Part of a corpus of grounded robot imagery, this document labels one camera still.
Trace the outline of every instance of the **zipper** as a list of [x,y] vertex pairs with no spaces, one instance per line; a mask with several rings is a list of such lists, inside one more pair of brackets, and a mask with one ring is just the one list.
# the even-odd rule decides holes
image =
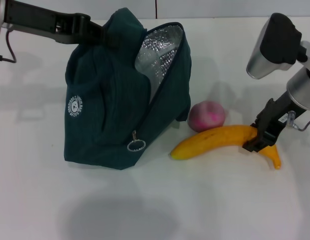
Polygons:
[[[162,29],[162,28],[168,27],[168,26],[175,26],[175,25],[179,26],[179,27],[183,30],[183,36],[182,36],[182,39],[181,39],[180,44],[179,44],[179,46],[183,47],[183,45],[184,45],[184,40],[185,40],[185,31],[184,31],[183,26],[182,26],[180,23],[178,23],[178,22],[170,22],[170,23],[166,23],[166,24],[164,24],[164,25],[158,26],[158,27],[156,27],[156,28],[154,28],[154,29],[148,31],[148,32],[146,33],[146,35],[148,35],[148,34],[154,32],[154,31],[156,31],[156,30],[158,30],[158,29]],[[159,93],[161,92],[161,89],[163,88],[163,86],[164,86],[164,84],[165,84],[165,82],[166,82],[166,79],[167,79],[167,77],[169,76],[170,71],[171,71],[172,67],[173,67],[174,64],[175,64],[176,59],[177,59],[177,57],[179,56],[179,53],[181,52],[181,51],[180,51],[181,49],[182,49],[182,48],[178,47],[177,53],[176,53],[176,55],[175,55],[175,57],[174,57],[174,59],[173,59],[171,65],[170,65],[170,68],[168,69],[168,71],[167,71],[167,73],[166,73],[164,79],[162,80],[161,84],[159,85],[159,87],[158,87],[158,89],[157,89],[157,91],[156,91],[156,93],[155,93],[153,99],[152,99],[151,102],[149,103],[149,105],[148,105],[148,107],[147,107],[147,109],[146,109],[144,115],[142,116],[141,120],[140,120],[140,121],[138,122],[138,124],[135,126],[135,130],[133,130],[133,132],[131,133],[132,136],[129,137],[129,140],[128,140],[129,143],[128,143],[128,145],[127,145],[127,149],[128,149],[129,151],[131,151],[131,150],[128,148],[128,146],[130,146],[130,145],[132,144],[132,142],[134,142],[134,140],[137,139],[137,138],[136,138],[136,136],[137,136],[137,131],[138,131],[139,128],[141,127],[141,125],[142,125],[142,123],[144,122],[145,118],[147,117],[148,113],[149,113],[150,110],[152,109],[152,107],[153,107],[153,105],[154,105],[154,102],[155,102],[156,99],[158,98],[158,95],[159,95]]]

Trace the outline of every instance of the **white wall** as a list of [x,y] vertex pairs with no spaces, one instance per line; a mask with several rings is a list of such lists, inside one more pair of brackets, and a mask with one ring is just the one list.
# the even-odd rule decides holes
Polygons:
[[[92,19],[108,19],[113,12],[124,7],[139,19],[156,17],[155,0],[20,1],[58,12],[84,13]],[[158,17],[162,19],[268,16],[275,12],[310,16],[310,0],[157,0],[157,6]]]
[[159,18],[310,16],[310,0],[158,0]]
[[62,13],[83,13],[92,19],[108,19],[112,13],[127,7],[139,19],[156,17],[155,0],[19,0]]

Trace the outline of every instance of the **silver foil lining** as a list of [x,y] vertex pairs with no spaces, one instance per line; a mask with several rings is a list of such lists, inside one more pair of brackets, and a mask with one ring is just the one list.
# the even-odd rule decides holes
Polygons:
[[178,51],[183,30],[172,25],[146,35],[135,61],[135,68],[149,78],[150,100],[154,97]]

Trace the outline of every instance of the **pink peach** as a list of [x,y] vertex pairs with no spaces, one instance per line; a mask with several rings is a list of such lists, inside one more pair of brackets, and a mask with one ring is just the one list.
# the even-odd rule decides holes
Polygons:
[[224,108],[213,101],[202,101],[190,111],[188,125],[196,132],[223,126],[226,114]]

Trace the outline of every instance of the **white table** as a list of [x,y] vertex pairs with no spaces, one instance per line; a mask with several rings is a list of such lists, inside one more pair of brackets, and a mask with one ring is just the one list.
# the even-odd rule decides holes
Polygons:
[[[192,103],[219,101],[227,125],[252,123],[301,67],[259,81],[246,74],[266,18],[142,23],[175,20],[192,51]],[[292,20],[310,41],[310,17]],[[135,167],[68,163],[64,74],[75,46],[20,32],[11,44],[18,64],[0,62],[0,240],[310,240],[310,127],[281,134],[281,170],[239,147],[173,161],[168,153],[193,134],[187,123],[167,130]],[[9,56],[4,32],[0,54]]]

